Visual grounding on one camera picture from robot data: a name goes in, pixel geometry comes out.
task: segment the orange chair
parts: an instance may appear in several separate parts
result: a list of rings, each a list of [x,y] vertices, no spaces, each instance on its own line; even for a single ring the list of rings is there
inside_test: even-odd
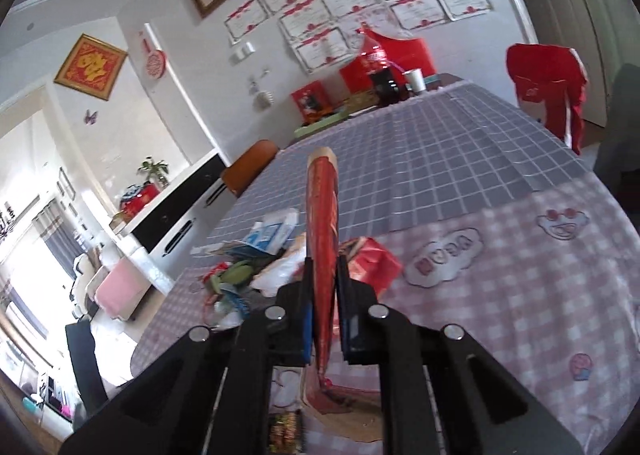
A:
[[[226,168],[220,178],[229,188],[229,191],[239,197],[262,173],[276,154],[280,151],[278,146],[268,140],[262,139],[245,151],[231,166]]]

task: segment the red wrapped stick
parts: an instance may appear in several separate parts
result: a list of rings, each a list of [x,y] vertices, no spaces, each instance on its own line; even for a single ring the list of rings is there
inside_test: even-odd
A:
[[[329,362],[338,255],[338,162],[331,148],[309,156],[306,177],[306,251],[314,261],[316,363],[320,384]]]

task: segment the black cabinet panel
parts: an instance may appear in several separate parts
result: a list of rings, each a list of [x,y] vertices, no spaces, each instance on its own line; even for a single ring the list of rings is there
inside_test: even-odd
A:
[[[158,207],[131,231],[142,247],[151,252],[181,216],[220,178],[224,168],[225,163],[220,156],[213,156],[160,202]]]

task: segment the chandelier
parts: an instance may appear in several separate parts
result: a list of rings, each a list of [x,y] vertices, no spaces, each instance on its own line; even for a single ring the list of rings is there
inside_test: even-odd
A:
[[[8,202],[4,203],[6,209],[6,215],[3,215],[0,211],[0,244],[4,242],[4,239],[14,230],[15,227],[15,213],[11,209]]]

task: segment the white paper cup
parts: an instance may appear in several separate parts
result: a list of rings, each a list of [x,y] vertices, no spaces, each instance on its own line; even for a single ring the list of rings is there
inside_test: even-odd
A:
[[[411,85],[411,89],[414,91],[415,94],[418,94],[419,92],[423,92],[424,90],[427,89],[427,87],[424,85],[422,70],[420,69],[407,70],[407,72],[405,72],[402,75],[409,82],[409,84]]]

